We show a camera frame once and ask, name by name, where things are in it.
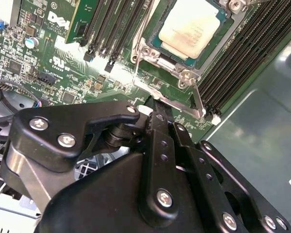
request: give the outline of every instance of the surface-mount component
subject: surface-mount component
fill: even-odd
[[[22,65],[16,61],[10,60],[9,63],[9,70],[14,74],[20,74],[21,73]]]
[[[10,27],[17,25],[21,0],[4,0],[0,2],[0,21]]]
[[[220,26],[218,13],[205,0],[178,0],[159,32],[161,47],[182,60],[196,59]]]

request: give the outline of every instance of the capacitor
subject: capacitor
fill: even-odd
[[[25,45],[30,50],[35,49],[39,46],[39,40],[35,37],[30,37],[25,40]]]

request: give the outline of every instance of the motherboard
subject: motherboard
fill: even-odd
[[[194,142],[291,39],[291,0],[7,2],[0,5],[0,79],[26,87],[42,107],[137,106],[159,93]],[[179,107],[197,108],[195,91],[201,117]]]

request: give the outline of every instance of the silver screw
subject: silver screw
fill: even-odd
[[[59,145],[61,145],[62,147],[67,147],[67,148],[73,147],[76,144],[76,140],[70,134],[60,135],[57,141]]]
[[[164,207],[168,208],[173,204],[173,200],[172,200],[170,194],[164,190],[159,190],[157,192],[156,197],[157,197],[157,200],[159,201],[159,203]]]
[[[131,106],[127,106],[127,110],[129,112],[131,112],[131,113],[135,113],[136,112],[136,110],[133,107],[131,107]]]
[[[207,150],[212,150],[211,146],[208,143],[204,143],[204,146],[206,147]]]
[[[34,118],[29,122],[29,125],[34,130],[46,130],[49,127],[49,124],[46,120],[43,120],[41,118]]]
[[[235,222],[235,219],[232,217],[232,215],[228,213],[223,213],[222,218],[228,228],[230,228],[232,231],[237,230],[237,224]]]
[[[157,114],[156,117],[161,120],[161,121],[164,121],[164,117],[161,115],[161,114]]]
[[[270,217],[268,217],[268,216],[266,215],[266,216],[264,217],[264,220],[265,220],[266,224],[267,224],[270,228],[272,228],[273,230],[276,229],[276,225],[275,225],[274,221],[273,221]]]
[[[148,56],[150,54],[150,48],[145,46],[141,49],[141,52],[143,55]]]
[[[280,218],[276,218],[276,221],[278,222],[278,224],[284,229],[287,230],[287,226],[285,225],[284,221],[282,221]]]
[[[231,11],[238,11],[241,8],[241,3],[239,0],[232,0],[229,3],[229,8],[231,9]]]
[[[178,127],[178,129],[180,129],[181,131],[185,131],[185,128],[184,128],[182,125],[178,124],[177,127]]]

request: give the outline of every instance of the black dimm slot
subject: black dimm slot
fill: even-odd
[[[289,10],[285,10],[283,12],[282,15],[278,15],[278,17],[275,19],[274,22],[271,22],[270,24],[268,24],[268,28],[265,29],[265,33],[263,33],[262,37],[260,38],[253,38],[253,41],[257,41],[257,43],[255,45],[252,45],[250,49],[253,48],[252,51],[248,51],[251,52],[251,55],[253,55],[254,57],[246,57],[243,61],[241,61],[242,64],[247,64],[246,69],[250,66],[251,63],[257,63],[257,61],[255,59],[259,59],[260,57],[260,52],[264,51],[265,47],[267,47],[267,45],[271,42],[271,38],[273,38],[277,32],[280,30],[280,28],[283,25],[283,22],[285,19],[287,19],[287,17],[291,14],[291,11]],[[222,98],[222,96],[224,96],[229,90],[230,88],[233,86],[234,83],[236,83],[238,81],[238,79],[240,79],[242,77],[242,74],[244,73],[244,69],[234,69],[228,77],[230,77],[228,79],[228,81],[226,83],[224,83],[224,85],[222,87],[220,87],[220,89],[218,89],[217,93],[214,93],[213,95],[215,95],[215,98],[209,100],[207,103],[210,105],[217,105],[218,101],[220,101],[220,99]]]
[[[126,16],[130,6],[131,6],[131,0],[125,0],[122,6],[121,12],[119,14],[119,17],[117,18],[114,26],[112,27],[111,34],[109,35],[107,42],[105,43],[105,45],[102,46],[99,52],[99,54],[102,55],[103,57],[105,57],[112,49],[115,36],[119,32],[121,28],[121,23],[123,23],[124,17]]]
[[[252,49],[261,48],[261,44],[264,40],[268,40],[269,37],[265,34],[270,26],[272,26],[272,29],[275,28],[275,25],[273,23],[276,21],[276,19],[285,18],[285,14],[281,15],[280,13],[288,6],[290,0],[286,1],[286,5],[278,4],[275,8],[272,9],[272,12],[276,12],[275,14],[269,15],[267,20],[265,20],[263,23],[259,26],[259,31],[256,34],[251,34],[250,37],[248,37],[246,43],[242,45],[242,49],[240,49],[236,56],[232,60],[232,64],[230,66],[226,66],[222,72],[221,77],[218,79],[218,85],[213,85],[207,95],[204,97],[204,100],[207,104],[213,104],[213,100],[211,98],[213,96],[218,96],[217,92],[222,93],[230,87],[230,85],[233,82],[236,82],[239,77],[236,76],[236,80],[230,78],[230,76],[233,74],[233,72],[238,72],[239,67],[241,64],[246,64],[244,62],[244,59],[247,62],[250,62],[250,53]]]
[[[106,29],[109,26],[110,19],[111,19],[112,15],[114,14],[116,6],[118,3],[119,3],[119,1],[111,0],[110,4],[108,6],[105,17],[102,20],[101,27],[99,28],[95,39],[92,41],[92,43],[90,44],[88,51],[87,51],[92,56],[95,56],[95,52],[98,49],[99,44],[101,43],[101,41],[104,37]]]
[[[135,25],[136,22],[136,18],[138,17],[138,15],[141,13],[141,10],[143,8],[143,5],[145,4],[146,0],[139,0],[138,4],[136,5],[130,19],[129,22],[127,24],[127,27],[124,30],[124,33],[122,34],[122,37],[120,40],[117,41],[115,49],[109,59],[109,62],[107,64],[107,66],[109,68],[112,69],[112,67],[114,66],[118,56],[120,55],[122,48],[124,46],[124,43],[127,41],[128,36],[130,35],[130,32],[133,28],[133,26]]]
[[[207,93],[211,93],[209,91],[209,88],[216,86],[213,84],[214,82],[219,83],[218,77],[221,77],[222,70],[228,66],[228,64],[234,59],[234,56],[237,54],[237,52],[242,48],[244,42],[249,38],[249,35],[252,34],[257,25],[261,22],[261,20],[264,19],[265,15],[268,15],[267,13],[269,10],[276,6],[276,1],[268,2],[260,7],[260,9],[255,12],[253,15],[254,17],[249,20],[245,28],[238,34],[236,40],[233,42],[233,45],[230,46],[223,57],[220,59],[218,64],[216,64],[215,68],[212,69],[205,77],[205,82],[201,83],[200,85],[200,93],[202,100],[204,100],[204,96]]]
[[[272,40],[270,44],[267,46],[267,50],[262,51],[260,54],[257,54],[255,56],[258,59],[255,60],[253,65],[248,66],[249,70],[244,71],[245,75],[242,76],[237,83],[234,83],[230,90],[226,92],[223,96],[221,96],[220,99],[215,103],[216,107],[218,108],[223,107],[228,102],[228,100],[237,92],[237,90],[247,81],[247,79],[251,76],[255,69],[259,67],[260,63],[266,59],[267,55],[269,55],[272,51],[275,50],[277,45],[280,43],[281,39],[291,30],[291,18],[288,25],[285,24],[282,25],[281,32],[278,35],[276,35],[275,40]]]
[[[80,42],[80,46],[81,47],[84,47],[85,45],[87,45],[87,43],[88,43],[88,41],[89,41],[89,39],[90,39],[90,37],[91,37],[91,35],[93,33],[93,28],[97,23],[97,20],[98,20],[98,17],[100,15],[100,12],[101,12],[103,4],[104,4],[104,0],[99,0],[98,6],[97,6],[97,8],[95,10],[95,13],[94,13],[93,18],[91,20],[91,23],[86,28],[85,36],[82,39],[82,41]]]
[[[221,70],[224,66],[227,65],[227,63],[230,61],[231,57],[233,57],[234,53],[237,52],[239,47],[241,46],[242,42],[246,39],[246,34],[250,34],[254,28],[256,27],[257,23],[260,22],[265,14],[269,11],[271,7],[275,5],[276,1],[267,2],[263,4],[251,17],[249,22],[246,24],[244,29],[240,32],[240,34],[237,36],[236,40],[233,42],[233,46],[230,46],[224,53],[223,57],[218,61],[218,63],[215,65],[215,67],[206,74],[203,82],[199,85],[200,94],[203,96],[205,92],[207,91],[207,88],[212,85],[212,83],[216,80],[216,71]]]

